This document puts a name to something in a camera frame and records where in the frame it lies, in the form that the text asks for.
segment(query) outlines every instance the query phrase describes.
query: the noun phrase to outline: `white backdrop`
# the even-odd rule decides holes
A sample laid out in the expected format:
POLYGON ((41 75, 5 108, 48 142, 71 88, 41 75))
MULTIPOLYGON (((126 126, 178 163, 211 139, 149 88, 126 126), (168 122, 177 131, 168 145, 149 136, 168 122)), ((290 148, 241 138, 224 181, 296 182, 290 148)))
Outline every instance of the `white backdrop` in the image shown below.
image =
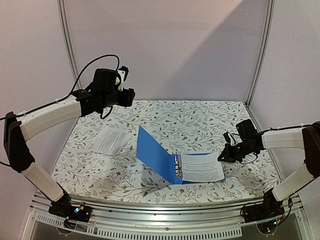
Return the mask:
MULTIPOLYGON (((267 0, 77 0, 66 15, 78 69, 114 53, 126 87, 144 100, 245 101, 258 59, 267 0)), ((86 71, 82 84, 101 60, 86 71)))
MULTIPOLYGON (((0 2, 0 117, 54 101, 73 85, 59 20, 52 0, 0 2)), ((31 154, 48 172, 74 124, 62 123, 28 141, 31 154)), ((3 137, 4 122, 0 122, 3 137)), ((0 161, 8 162, 2 140, 0 161)), ((36 188, 0 165, 0 239, 17 240, 36 188)))
MULTIPOLYGON (((263 129, 320 121, 320 2, 275 1, 261 75, 250 109, 263 129)), ((278 149, 285 176, 304 151, 278 149)), ((320 239, 320 179, 300 191, 313 237, 320 239)))

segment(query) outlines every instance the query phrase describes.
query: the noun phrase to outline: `floral tablecloth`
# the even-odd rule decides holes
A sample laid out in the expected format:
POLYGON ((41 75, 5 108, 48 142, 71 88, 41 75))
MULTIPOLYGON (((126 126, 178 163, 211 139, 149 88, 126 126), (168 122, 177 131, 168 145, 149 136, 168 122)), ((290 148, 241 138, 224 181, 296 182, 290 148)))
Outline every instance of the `floral tablecloth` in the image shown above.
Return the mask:
MULTIPOLYGON (((52 177, 70 194, 122 202, 181 204, 260 197, 280 180, 266 151, 250 164, 223 163, 225 181, 170 185, 136 157, 139 126, 167 151, 179 154, 222 151, 223 133, 250 118, 241 102, 134 101, 114 106, 101 120, 96 113, 77 122, 52 177), (117 156, 92 152, 92 140, 105 127, 129 130, 130 140, 117 156)), ((248 156, 249 162, 255 156, 248 156)))

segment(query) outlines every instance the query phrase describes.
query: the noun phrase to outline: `paper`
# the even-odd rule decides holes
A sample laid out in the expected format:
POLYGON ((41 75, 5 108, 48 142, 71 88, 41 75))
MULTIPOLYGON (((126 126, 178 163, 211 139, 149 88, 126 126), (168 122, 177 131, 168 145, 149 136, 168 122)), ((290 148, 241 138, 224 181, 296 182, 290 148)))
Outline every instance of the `paper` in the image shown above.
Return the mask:
POLYGON ((106 127, 92 141, 93 148, 91 151, 115 156, 129 140, 128 133, 128 130, 106 127))
POLYGON ((207 155, 181 155, 182 178, 187 182, 216 182, 225 179, 218 152, 207 155))

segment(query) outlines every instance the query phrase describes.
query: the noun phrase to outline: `table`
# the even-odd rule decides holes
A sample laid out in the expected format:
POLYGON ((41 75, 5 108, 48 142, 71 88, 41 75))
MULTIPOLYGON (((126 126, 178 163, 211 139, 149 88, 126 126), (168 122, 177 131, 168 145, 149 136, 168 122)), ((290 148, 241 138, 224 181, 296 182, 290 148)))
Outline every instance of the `table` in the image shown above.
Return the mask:
MULTIPOLYGON (((280 177, 267 151, 253 163, 223 163, 226 181, 170 185, 136 157, 139 126, 167 151, 179 154, 222 151, 223 133, 250 119, 241 102, 139 100, 114 106, 101 120, 97 113, 78 120, 52 177, 69 194, 121 202, 190 204, 261 197, 280 177), (90 151, 105 127, 129 130, 130 140, 117 156, 90 151)), ((247 156, 250 162, 255 156, 247 156)))

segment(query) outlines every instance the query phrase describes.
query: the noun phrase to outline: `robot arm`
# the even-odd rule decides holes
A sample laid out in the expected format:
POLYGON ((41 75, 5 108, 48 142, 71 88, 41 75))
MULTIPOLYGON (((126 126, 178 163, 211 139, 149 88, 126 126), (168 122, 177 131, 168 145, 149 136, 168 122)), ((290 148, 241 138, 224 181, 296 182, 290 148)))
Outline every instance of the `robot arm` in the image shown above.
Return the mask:
POLYGON ((284 181, 267 191, 260 205, 243 208, 246 222, 258 221, 277 216, 283 210, 283 200, 290 197, 320 176, 320 121, 305 127, 288 127, 279 130, 258 132, 247 119, 236 125, 242 142, 237 145, 225 144, 218 160, 242 162, 250 153, 276 148, 304 149, 304 163, 284 181))
POLYGON ((92 83, 85 89, 70 93, 62 101, 49 104, 46 107, 33 111, 30 114, 9 112, 4 124, 4 149, 10 167, 24 175, 50 201, 49 212, 70 220, 88 222, 91 208, 81 205, 71 205, 71 198, 62 187, 37 163, 29 152, 26 141, 38 133, 49 129, 64 121, 87 116, 93 112, 100 114, 104 119, 105 107, 120 105, 130 107, 135 97, 133 89, 124 89, 123 82, 128 75, 126 67, 118 71, 97 69, 92 83))

